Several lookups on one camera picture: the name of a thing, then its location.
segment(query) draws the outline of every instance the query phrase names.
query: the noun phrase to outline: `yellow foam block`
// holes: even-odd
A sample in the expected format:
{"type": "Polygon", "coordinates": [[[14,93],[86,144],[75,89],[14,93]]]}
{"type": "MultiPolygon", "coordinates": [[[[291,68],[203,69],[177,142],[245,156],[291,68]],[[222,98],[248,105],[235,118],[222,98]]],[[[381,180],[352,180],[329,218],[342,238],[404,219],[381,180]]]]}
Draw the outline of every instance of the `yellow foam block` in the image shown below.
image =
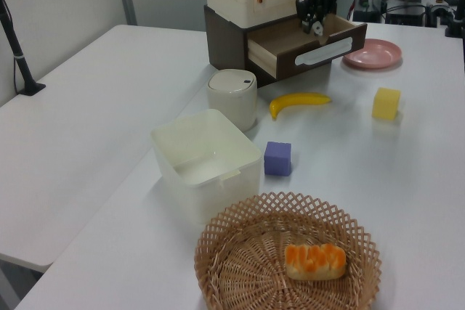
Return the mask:
{"type": "Polygon", "coordinates": [[[397,114],[399,99],[399,90],[386,89],[384,87],[380,87],[375,95],[375,100],[373,102],[373,111],[371,112],[371,116],[373,116],[374,118],[394,120],[397,114]]]}

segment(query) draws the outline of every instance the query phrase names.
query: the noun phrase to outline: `black stand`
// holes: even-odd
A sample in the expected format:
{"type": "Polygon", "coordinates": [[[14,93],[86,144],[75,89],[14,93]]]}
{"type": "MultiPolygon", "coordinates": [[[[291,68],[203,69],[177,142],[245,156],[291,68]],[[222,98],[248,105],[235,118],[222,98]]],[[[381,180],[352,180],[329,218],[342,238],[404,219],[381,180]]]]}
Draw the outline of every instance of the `black stand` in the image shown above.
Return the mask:
{"type": "Polygon", "coordinates": [[[458,0],[456,15],[450,20],[448,27],[445,29],[445,36],[450,38],[464,37],[464,11],[465,0],[458,0]]]}
{"type": "Polygon", "coordinates": [[[23,51],[21,49],[20,43],[17,40],[15,30],[13,29],[13,22],[8,14],[7,3],[5,0],[0,0],[0,21],[5,34],[7,35],[9,45],[12,48],[13,55],[17,66],[20,69],[21,74],[24,79],[24,89],[19,91],[19,94],[24,94],[25,96],[33,96],[37,92],[41,91],[45,85],[42,83],[36,83],[32,79],[31,72],[29,71],[28,63],[24,58],[23,51]]]}

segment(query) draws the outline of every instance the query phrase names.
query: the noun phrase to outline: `white table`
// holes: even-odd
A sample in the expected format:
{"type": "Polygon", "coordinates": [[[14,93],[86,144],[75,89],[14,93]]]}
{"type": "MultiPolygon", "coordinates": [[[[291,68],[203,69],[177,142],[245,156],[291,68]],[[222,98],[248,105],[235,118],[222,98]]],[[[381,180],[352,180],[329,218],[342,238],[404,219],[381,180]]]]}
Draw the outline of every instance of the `white table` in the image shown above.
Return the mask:
{"type": "MultiPolygon", "coordinates": [[[[263,176],[261,189],[327,200],[372,234],[382,260],[373,309],[462,309],[462,43],[395,25],[369,24],[367,37],[400,45],[402,65],[371,72],[337,59],[259,90],[247,136],[262,150],[268,141],[293,147],[292,174],[263,176]],[[431,42],[441,49],[425,49],[431,42]],[[380,86],[402,91],[395,122],[371,117],[380,86]],[[289,107],[272,121],[268,102],[293,91],[333,102],[289,107]]],[[[203,88],[182,115],[205,108],[203,88]]],[[[205,309],[193,271],[203,227],[179,216],[168,195],[150,150],[17,309],[205,309]]]]}
{"type": "Polygon", "coordinates": [[[118,26],[0,108],[0,258],[44,272],[214,71],[205,33],[118,26]]]}

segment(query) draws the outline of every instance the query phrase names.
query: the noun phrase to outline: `woven basket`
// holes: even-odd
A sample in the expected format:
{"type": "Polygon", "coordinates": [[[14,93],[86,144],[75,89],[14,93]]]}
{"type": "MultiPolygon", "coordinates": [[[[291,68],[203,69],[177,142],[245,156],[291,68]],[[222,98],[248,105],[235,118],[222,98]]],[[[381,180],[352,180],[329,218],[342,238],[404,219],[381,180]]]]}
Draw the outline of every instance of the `woven basket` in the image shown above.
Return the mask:
{"type": "Polygon", "coordinates": [[[378,257],[370,234],[343,210],[310,196],[271,192],[211,220],[195,249],[195,273],[211,310],[369,309],[379,290],[378,257]],[[326,242],[346,252],[343,277],[287,277],[287,245],[326,242]]]}

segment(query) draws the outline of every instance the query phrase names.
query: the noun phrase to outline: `wooden drawer unit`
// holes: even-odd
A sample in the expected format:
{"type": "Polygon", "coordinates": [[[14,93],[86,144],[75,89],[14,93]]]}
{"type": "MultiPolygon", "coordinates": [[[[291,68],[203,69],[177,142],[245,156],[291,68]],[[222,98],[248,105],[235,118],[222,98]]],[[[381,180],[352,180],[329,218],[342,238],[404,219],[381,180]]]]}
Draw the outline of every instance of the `wooden drawer unit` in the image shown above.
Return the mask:
{"type": "Polygon", "coordinates": [[[205,19],[210,63],[217,69],[250,70],[258,86],[362,49],[367,28],[329,14],[322,36],[304,33],[297,16],[243,29],[207,6],[205,19]]]}

